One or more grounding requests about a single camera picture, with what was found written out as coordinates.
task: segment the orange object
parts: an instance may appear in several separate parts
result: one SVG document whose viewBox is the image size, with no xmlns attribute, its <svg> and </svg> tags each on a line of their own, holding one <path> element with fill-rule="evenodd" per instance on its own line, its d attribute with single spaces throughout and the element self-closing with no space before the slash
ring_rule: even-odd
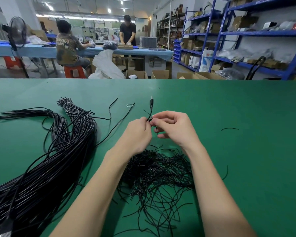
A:
<svg viewBox="0 0 296 237">
<path fill-rule="evenodd" d="M 83 68 L 81 66 L 75 66 L 75 67 L 65 66 L 64 69 L 65 69 L 66 78 L 75 78 L 73 74 L 73 70 L 78 71 L 79 77 L 76 77 L 76 78 L 80 78 L 80 79 L 86 78 L 85 73 L 83 72 Z"/>
<path fill-rule="evenodd" d="M 12 61 L 10 56 L 4 56 L 3 58 L 4 58 L 4 61 L 6 62 L 7 69 L 10 69 L 11 67 L 14 67 L 14 66 L 18 66 L 22 68 L 21 60 L 19 58 L 15 57 L 15 61 Z"/>
</svg>

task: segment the left hand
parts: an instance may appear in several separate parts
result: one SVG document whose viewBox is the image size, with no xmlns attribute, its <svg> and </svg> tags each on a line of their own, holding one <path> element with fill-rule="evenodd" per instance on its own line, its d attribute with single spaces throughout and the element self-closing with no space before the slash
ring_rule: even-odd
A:
<svg viewBox="0 0 296 237">
<path fill-rule="evenodd" d="M 124 154 L 126 161 L 134 155 L 142 153 L 152 138 L 151 126 L 146 117 L 131 121 L 120 139 L 113 147 L 119 154 Z"/>
</svg>

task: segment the camouflage t-shirt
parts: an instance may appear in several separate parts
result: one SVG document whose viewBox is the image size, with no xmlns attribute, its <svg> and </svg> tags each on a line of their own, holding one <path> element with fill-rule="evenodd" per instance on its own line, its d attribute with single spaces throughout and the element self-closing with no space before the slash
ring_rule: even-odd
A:
<svg viewBox="0 0 296 237">
<path fill-rule="evenodd" d="M 74 64 L 78 60 L 77 48 L 83 50 L 79 40 L 70 34 L 59 33 L 56 38 L 57 63 L 59 65 Z"/>
</svg>

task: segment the green tabletop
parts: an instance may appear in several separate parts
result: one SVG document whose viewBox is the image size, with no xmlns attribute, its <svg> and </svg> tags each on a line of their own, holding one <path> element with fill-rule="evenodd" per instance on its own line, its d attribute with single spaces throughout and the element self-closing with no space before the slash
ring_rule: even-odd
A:
<svg viewBox="0 0 296 237">
<path fill-rule="evenodd" d="M 104 154 L 123 133 L 129 121 L 147 116 L 149 100 L 153 112 L 173 110 L 186 112 L 206 147 L 217 171 L 224 180 L 258 236 L 296 236 L 296 81 L 204 81 L 204 80 L 96 80 L 96 79 L 0 79 L 0 112 L 31 107 L 46 107 L 65 115 L 57 106 L 60 97 L 91 110 L 98 117 L 99 140 L 136 103 L 126 119 L 96 150 L 93 162 L 84 171 L 89 180 Z M 43 153 L 46 131 L 42 118 L 0 122 L 0 184 L 22 174 Z M 159 140 L 153 134 L 153 145 L 177 148 L 170 140 Z M 201 236 L 196 197 L 185 192 L 181 222 L 175 223 L 174 236 Z M 138 209 L 136 199 L 129 204 L 112 203 L 102 236 L 138 228 L 138 215 L 122 218 Z M 141 228 L 145 225 L 141 217 Z M 48 236 L 58 220 L 51 223 Z M 170 236 L 170 232 L 161 232 Z M 117 236 L 152 236 L 139 231 Z"/>
</svg>

